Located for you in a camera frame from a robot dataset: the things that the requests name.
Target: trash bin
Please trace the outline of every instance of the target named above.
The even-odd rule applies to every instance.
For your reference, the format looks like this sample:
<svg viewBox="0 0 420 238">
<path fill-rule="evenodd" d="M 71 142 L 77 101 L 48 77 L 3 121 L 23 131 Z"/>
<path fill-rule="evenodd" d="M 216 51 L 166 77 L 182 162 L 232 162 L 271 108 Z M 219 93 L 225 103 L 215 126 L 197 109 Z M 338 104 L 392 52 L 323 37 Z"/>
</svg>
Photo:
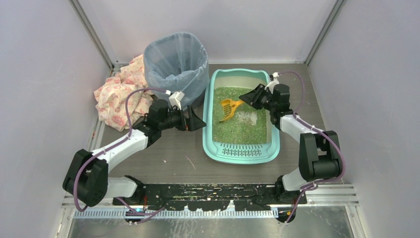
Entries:
<svg viewBox="0 0 420 238">
<path fill-rule="evenodd" d="M 204 93 L 210 82 L 207 52 L 191 33 L 179 32 L 152 42 L 145 49 L 144 63 L 149 86 L 184 92 L 184 109 Z M 154 93 L 169 102 L 169 95 Z"/>
</svg>

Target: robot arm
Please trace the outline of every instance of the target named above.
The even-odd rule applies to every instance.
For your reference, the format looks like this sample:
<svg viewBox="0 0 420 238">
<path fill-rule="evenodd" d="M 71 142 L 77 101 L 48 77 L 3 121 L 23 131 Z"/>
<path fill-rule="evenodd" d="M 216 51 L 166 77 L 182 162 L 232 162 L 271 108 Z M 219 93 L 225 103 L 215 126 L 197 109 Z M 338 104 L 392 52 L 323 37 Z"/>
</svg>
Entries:
<svg viewBox="0 0 420 238">
<path fill-rule="evenodd" d="M 299 142 L 299 166 L 294 171 L 280 176 L 276 185 L 280 192 L 296 191 L 305 184 L 318 179 L 330 179 L 340 175 L 342 162 L 337 151 L 322 136 L 305 127 L 290 109 L 289 87 L 280 84 L 276 77 L 267 86 L 258 85 L 253 91 L 241 95 L 239 99 L 255 109 L 270 112 L 271 123 Z M 334 131 L 323 131 L 339 146 Z"/>
<path fill-rule="evenodd" d="M 77 185 L 79 200 L 90 207 L 97 205 L 104 198 L 123 197 L 128 203 L 141 201 L 145 190 L 139 180 L 131 176 L 109 178 L 108 174 L 132 154 L 155 143 L 160 138 L 162 130 L 175 127 L 181 131 L 194 131 L 206 126 L 206 123 L 198 118 L 190 106 L 187 107 L 188 117 L 184 116 L 179 103 L 182 96 L 182 93 L 175 92 L 169 98 L 173 105 L 172 108 L 165 100 L 154 101 L 149 108 L 149 113 L 145 115 L 145 119 L 133 126 L 131 136 L 127 134 L 92 152 L 84 149 L 79 150 L 74 155 L 64 179 L 64 190 L 73 194 L 75 178 L 82 165 L 92 155 L 104 151 L 105 153 L 96 157 L 82 172 Z M 123 140 L 125 140 L 124 143 L 114 148 Z"/>
</svg>

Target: yellow litter scoop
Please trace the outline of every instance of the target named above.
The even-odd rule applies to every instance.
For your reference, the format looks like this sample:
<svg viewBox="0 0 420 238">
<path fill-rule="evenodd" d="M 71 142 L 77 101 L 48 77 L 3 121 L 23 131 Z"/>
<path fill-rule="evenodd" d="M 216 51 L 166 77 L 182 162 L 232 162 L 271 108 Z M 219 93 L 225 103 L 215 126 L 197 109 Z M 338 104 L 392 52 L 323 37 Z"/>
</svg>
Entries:
<svg viewBox="0 0 420 238">
<path fill-rule="evenodd" d="M 243 104 L 244 101 L 233 101 L 232 99 L 225 99 L 220 102 L 223 107 L 223 119 L 221 121 L 227 121 L 233 117 L 236 109 L 239 105 Z"/>
</svg>

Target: pink floral fabric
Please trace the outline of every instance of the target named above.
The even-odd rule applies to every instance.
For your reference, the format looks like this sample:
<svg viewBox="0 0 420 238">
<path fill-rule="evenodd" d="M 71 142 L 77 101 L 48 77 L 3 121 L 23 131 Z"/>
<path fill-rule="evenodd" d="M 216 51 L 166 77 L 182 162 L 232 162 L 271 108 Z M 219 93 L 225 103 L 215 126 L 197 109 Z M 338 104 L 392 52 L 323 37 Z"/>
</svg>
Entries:
<svg viewBox="0 0 420 238">
<path fill-rule="evenodd" d="M 121 72 L 106 79 L 105 84 L 94 92 L 98 104 L 99 120 L 122 131 L 128 129 L 125 100 L 134 90 L 146 88 L 143 55 L 135 57 L 128 66 L 122 67 Z M 134 123 L 145 113 L 149 112 L 152 104 L 151 91 L 138 92 L 128 100 L 128 113 Z"/>
</svg>

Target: teal litter box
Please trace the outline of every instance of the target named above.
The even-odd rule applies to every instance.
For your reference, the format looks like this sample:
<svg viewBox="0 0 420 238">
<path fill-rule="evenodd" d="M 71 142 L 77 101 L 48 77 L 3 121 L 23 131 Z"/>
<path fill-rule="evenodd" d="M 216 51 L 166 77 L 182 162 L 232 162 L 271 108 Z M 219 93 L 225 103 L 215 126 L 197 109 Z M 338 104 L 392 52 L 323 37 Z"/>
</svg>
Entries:
<svg viewBox="0 0 420 238">
<path fill-rule="evenodd" d="M 219 69 L 214 72 L 210 85 L 206 89 L 204 99 L 203 120 L 207 126 L 203 128 L 203 148 L 206 154 L 219 162 L 229 164 L 260 164 L 272 161 L 280 152 L 280 135 L 270 122 L 270 114 L 266 111 L 267 143 L 255 145 L 227 144 L 213 141 L 212 112 L 213 93 L 218 87 L 241 87 L 253 90 L 260 83 L 267 85 L 270 77 L 265 71 L 249 69 Z"/>
</svg>

